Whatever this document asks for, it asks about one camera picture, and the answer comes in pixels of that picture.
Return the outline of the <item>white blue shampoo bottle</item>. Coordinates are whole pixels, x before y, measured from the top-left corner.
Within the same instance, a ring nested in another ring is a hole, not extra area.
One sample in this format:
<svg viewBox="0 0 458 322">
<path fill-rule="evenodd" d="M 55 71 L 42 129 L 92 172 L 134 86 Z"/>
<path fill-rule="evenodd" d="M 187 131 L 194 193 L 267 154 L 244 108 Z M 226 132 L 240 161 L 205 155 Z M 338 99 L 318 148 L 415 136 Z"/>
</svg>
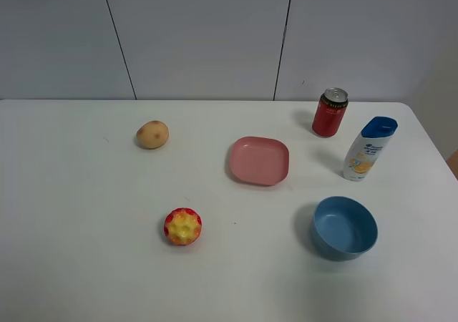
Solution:
<svg viewBox="0 0 458 322">
<path fill-rule="evenodd" d="M 374 117 L 370 120 L 354 140 L 345 157 L 343 177 L 350 181 L 362 181 L 397 127 L 397 121 L 390 117 Z"/>
</svg>

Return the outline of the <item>brown potato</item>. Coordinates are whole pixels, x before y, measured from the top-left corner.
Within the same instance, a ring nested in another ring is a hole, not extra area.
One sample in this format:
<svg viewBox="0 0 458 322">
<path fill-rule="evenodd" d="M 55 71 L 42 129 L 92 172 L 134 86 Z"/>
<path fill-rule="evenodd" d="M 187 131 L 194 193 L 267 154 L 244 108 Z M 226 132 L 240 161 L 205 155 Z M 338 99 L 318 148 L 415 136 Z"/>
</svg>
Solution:
<svg viewBox="0 0 458 322">
<path fill-rule="evenodd" d="M 168 126 L 161 121 L 149 121 L 136 133 L 136 140 L 140 147 L 145 149 L 157 149 L 162 147 L 169 139 Z"/>
</svg>

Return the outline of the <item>red soda can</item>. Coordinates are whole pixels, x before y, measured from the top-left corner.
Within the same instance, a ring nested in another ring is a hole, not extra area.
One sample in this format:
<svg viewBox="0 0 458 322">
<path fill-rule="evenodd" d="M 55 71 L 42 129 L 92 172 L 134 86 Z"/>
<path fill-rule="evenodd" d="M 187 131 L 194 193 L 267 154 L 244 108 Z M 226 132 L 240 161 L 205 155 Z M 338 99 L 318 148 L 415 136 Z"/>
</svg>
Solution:
<svg viewBox="0 0 458 322">
<path fill-rule="evenodd" d="M 331 87 L 320 96 L 312 123 L 313 131 L 321 137 L 334 136 L 341 124 L 348 106 L 348 93 L 340 88 Z"/>
</svg>

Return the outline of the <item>pink square plate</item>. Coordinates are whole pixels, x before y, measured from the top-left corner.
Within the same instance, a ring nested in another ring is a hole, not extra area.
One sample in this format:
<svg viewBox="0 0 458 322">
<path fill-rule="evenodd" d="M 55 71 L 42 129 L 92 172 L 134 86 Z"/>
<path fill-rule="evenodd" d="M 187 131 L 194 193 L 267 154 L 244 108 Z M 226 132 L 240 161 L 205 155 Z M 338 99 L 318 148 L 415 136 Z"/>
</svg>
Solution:
<svg viewBox="0 0 458 322">
<path fill-rule="evenodd" d="M 274 186 L 288 176 L 289 150 L 279 140 L 242 137 L 231 147 L 228 167 L 238 181 Z"/>
</svg>

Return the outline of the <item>red yellow bumpy ball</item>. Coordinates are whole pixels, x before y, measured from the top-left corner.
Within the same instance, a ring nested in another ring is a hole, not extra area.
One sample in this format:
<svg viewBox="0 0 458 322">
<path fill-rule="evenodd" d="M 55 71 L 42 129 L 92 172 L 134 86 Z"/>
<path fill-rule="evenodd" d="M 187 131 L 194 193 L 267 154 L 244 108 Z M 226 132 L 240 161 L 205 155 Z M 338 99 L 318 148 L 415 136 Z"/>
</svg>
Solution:
<svg viewBox="0 0 458 322">
<path fill-rule="evenodd" d="M 202 227 L 200 216 L 190 208 L 173 210 L 163 225 L 164 234 L 173 245 L 194 243 L 200 237 Z"/>
</svg>

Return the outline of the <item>blue bowl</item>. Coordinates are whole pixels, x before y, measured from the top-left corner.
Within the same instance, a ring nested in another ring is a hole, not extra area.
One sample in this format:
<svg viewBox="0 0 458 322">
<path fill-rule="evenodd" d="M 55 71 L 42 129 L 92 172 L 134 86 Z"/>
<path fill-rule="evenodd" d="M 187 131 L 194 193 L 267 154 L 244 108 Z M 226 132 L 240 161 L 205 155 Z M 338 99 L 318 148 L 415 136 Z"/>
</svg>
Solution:
<svg viewBox="0 0 458 322">
<path fill-rule="evenodd" d="M 353 260 L 371 250 L 378 239 L 373 215 L 361 203 L 341 196 L 317 204 L 310 228 L 317 253 L 329 260 Z"/>
</svg>

